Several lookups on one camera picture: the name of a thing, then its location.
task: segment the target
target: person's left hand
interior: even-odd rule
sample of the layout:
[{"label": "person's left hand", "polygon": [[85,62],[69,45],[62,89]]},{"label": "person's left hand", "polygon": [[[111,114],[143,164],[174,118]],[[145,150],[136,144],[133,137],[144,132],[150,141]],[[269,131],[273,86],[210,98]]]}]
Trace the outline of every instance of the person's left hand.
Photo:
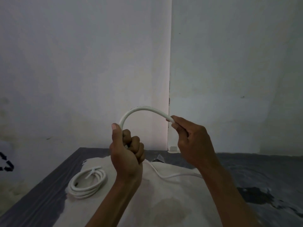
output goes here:
[{"label": "person's left hand", "polygon": [[129,130],[121,130],[116,123],[112,124],[112,163],[117,171],[116,181],[133,183],[139,187],[142,180],[142,162],[145,159],[144,145],[138,136],[131,137]]}]

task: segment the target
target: white cable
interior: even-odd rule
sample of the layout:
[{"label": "white cable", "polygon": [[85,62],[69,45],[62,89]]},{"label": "white cable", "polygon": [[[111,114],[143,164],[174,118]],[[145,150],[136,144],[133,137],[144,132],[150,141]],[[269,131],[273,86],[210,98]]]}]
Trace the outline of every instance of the white cable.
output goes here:
[{"label": "white cable", "polygon": [[[101,170],[101,168],[101,166],[97,166],[77,173],[68,183],[67,188],[69,194],[73,195],[76,199],[85,199],[95,194],[106,179],[106,173],[104,170]],[[77,188],[75,186],[77,179],[87,172],[90,173],[85,177],[85,179],[88,179],[89,176],[94,175],[97,178],[97,182],[86,188]]]},{"label": "white cable", "polygon": [[[152,111],[152,112],[157,113],[158,115],[161,115],[162,117],[166,118],[170,122],[175,122],[173,120],[173,118],[171,118],[169,115],[165,114],[164,112],[162,112],[158,109],[155,109],[153,107],[148,107],[148,106],[142,106],[142,107],[135,107],[123,115],[123,117],[121,118],[121,120],[119,122],[121,129],[123,130],[124,122],[130,114],[132,114],[136,111],[141,111],[141,110]],[[156,172],[156,174],[162,179],[168,179],[168,178],[182,176],[182,175],[191,175],[191,176],[202,178],[202,176],[200,174],[196,174],[196,173],[176,173],[176,174],[172,174],[172,175],[168,175],[168,176],[163,176],[157,171],[157,169],[148,160],[144,160],[144,162],[149,164],[153,168],[153,170]],[[88,170],[80,171],[79,173],[77,173],[68,183],[69,194],[73,195],[76,199],[85,199],[85,198],[88,198],[88,197],[92,196],[93,194],[95,194],[99,190],[99,188],[102,185],[102,183],[104,182],[104,180],[106,179],[106,173],[104,170],[101,170],[101,168],[102,168],[101,166],[93,167]],[[89,176],[94,175],[98,180],[97,183],[93,184],[92,186],[86,187],[86,188],[77,188],[75,186],[77,179],[89,171],[90,171],[90,173],[85,179],[88,179]]]}]

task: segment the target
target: recycling symbol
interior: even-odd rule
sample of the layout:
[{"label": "recycling symbol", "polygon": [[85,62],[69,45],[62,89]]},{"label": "recycling symbol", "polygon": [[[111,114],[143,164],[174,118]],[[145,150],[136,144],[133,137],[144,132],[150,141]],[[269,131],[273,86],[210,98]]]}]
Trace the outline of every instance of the recycling symbol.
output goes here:
[{"label": "recycling symbol", "polygon": [[7,157],[2,153],[0,152],[0,157],[6,161],[6,164],[8,166],[5,166],[4,168],[0,166],[0,171],[13,171],[14,170],[14,165],[10,162],[10,160],[7,160]]}]

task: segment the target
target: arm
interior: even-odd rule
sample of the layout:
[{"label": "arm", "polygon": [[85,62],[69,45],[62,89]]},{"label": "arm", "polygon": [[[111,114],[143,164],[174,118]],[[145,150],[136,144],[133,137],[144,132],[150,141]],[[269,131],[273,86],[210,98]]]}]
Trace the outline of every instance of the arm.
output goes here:
[{"label": "arm", "polygon": [[129,130],[122,133],[117,124],[113,124],[112,128],[113,143],[110,149],[112,163],[117,171],[116,181],[85,227],[117,226],[142,180],[144,145],[140,143],[139,137],[131,138]]},{"label": "arm", "polygon": [[181,117],[172,118],[176,122],[172,127],[179,134],[181,154],[203,176],[223,227],[259,227],[255,214],[238,192],[231,175],[220,164],[205,127]]}]

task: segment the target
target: forearm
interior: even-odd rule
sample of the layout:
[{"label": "forearm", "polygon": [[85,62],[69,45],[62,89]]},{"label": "forearm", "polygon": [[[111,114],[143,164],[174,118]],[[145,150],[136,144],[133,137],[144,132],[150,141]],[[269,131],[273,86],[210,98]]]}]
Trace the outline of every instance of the forearm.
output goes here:
[{"label": "forearm", "polygon": [[124,183],[116,180],[85,227],[117,226],[137,188],[135,182]]},{"label": "forearm", "polygon": [[260,226],[255,214],[235,187],[228,171],[220,164],[216,167],[198,169],[216,204],[223,227]]}]

